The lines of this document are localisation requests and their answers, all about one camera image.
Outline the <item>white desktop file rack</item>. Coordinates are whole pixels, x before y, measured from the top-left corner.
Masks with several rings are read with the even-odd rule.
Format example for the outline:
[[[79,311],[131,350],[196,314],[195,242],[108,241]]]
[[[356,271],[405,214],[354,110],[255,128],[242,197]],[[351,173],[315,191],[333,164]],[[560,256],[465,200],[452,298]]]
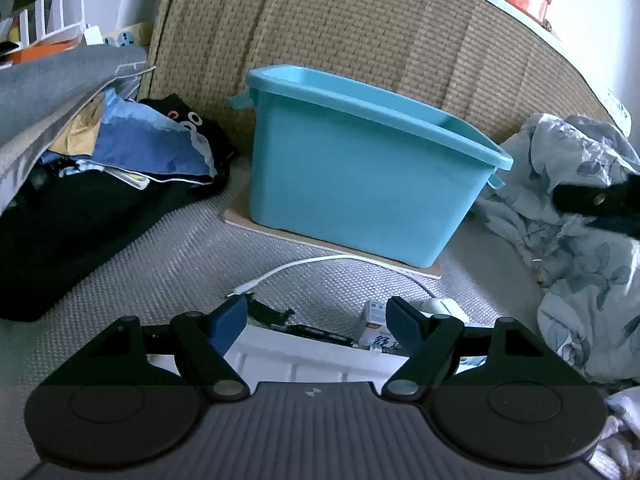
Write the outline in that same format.
[[[17,15],[17,44],[22,48],[51,44],[103,44],[99,26],[90,26],[85,0],[51,0],[46,10],[44,0],[36,0],[32,9]]]

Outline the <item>white charger plug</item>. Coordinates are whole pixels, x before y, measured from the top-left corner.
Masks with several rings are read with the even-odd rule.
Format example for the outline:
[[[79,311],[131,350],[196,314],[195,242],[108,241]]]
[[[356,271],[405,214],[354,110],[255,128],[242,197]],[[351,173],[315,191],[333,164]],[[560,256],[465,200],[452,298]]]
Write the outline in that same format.
[[[458,305],[457,301],[452,298],[428,298],[427,300],[420,302],[418,310],[425,315],[449,315],[457,318],[463,323],[470,322],[468,315],[462,310],[462,307]]]

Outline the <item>small white medicine box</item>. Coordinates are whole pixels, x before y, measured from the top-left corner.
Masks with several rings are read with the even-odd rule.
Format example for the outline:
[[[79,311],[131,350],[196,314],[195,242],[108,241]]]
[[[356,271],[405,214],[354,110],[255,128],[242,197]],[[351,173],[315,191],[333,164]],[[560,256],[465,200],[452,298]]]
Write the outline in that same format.
[[[357,344],[361,348],[379,348],[395,351],[399,344],[386,325],[386,304],[367,300],[364,304],[360,325],[357,330]]]

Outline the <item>black pen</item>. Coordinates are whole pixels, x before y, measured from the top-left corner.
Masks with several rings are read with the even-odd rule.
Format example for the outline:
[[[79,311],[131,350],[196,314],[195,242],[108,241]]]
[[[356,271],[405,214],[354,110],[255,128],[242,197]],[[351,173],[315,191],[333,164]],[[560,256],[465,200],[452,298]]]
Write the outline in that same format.
[[[289,334],[295,337],[302,337],[315,341],[325,342],[326,344],[337,344],[338,346],[352,348],[354,340],[352,338],[322,330],[302,324],[295,325],[271,325],[270,328],[276,332]]]

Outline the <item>thin wooden board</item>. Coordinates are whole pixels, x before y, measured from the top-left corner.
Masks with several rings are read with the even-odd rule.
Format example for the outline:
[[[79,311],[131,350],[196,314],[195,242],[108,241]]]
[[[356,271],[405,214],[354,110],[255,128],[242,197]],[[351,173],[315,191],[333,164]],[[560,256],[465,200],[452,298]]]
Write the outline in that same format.
[[[428,266],[427,268],[415,268],[414,266],[408,266],[408,264],[389,258],[371,255],[367,252],[360,252],[360,250],[357,249],[335,245],[324,242],[323,240],[316,240],[315,238],[261,226],[250,218],[250,213],[248,212],[249,204],[250,186],[247,184],[244,186],[244,188],[242,188],[242,191],[239,192],[239,195],[236,196],[234,200],[232,200],[231,204],[222,213],[224,222],[247,231],[252,231],[255,233],[265,234],[274,238],[278,238],[279,240],[288,240],[289,242],[295,242],[313,248],[329,250],[330,252],[339,252],[340,254],[351,256],[358,256],[366,258],[368,260],[372,260],[376,263],[388,264],[395,269],[409,271],[414,274],[424,276],[424,278],[434,278],[434,280],[439,280],[442,277],[442,266],[440,265],[439,260],[436,260],[431,266]]]

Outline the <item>floral blue white blanket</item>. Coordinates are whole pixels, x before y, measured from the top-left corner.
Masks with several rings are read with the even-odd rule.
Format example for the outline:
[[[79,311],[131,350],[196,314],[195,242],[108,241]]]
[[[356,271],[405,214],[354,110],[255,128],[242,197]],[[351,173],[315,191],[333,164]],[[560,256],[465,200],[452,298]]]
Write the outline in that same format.
[[[483,193],[477,211],[511,242],[544,289],[542,338],[567,364],[608,392],[596,456],[620,478],[639,475],[639,243],[560,214],[560,184],[608,188],[639,172],[626,136],[585,116],[533,114],[504,141],[513,166]]]

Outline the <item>pile of folded clothes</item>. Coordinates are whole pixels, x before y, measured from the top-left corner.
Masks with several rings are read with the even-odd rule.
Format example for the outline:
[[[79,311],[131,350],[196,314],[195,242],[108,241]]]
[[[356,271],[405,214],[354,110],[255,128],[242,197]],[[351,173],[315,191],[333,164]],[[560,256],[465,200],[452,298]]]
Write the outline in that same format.
[[[1,316],[34,322],[168,212],[219,195],[228,134],[176,94],[104,93],[85,154],[49,148],[1,215]]]

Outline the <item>turquoise plastic storage bin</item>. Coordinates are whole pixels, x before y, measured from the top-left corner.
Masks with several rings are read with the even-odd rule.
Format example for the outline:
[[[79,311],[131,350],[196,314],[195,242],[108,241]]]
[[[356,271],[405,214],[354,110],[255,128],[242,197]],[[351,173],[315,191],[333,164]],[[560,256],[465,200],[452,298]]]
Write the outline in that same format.
[[[310,68],[256,68],[250,218],[266,228],[427,268],[512,157],[464,120]]]

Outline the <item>grey folded trousers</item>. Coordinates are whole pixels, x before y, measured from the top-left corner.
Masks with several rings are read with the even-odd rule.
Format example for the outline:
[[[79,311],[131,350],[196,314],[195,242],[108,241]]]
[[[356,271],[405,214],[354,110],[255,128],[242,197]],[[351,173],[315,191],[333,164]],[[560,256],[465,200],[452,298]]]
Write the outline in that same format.
[[[138,46],[81,46],[1,72],[1,208],[28,180],[64,127],[111,84],[148,72]]]

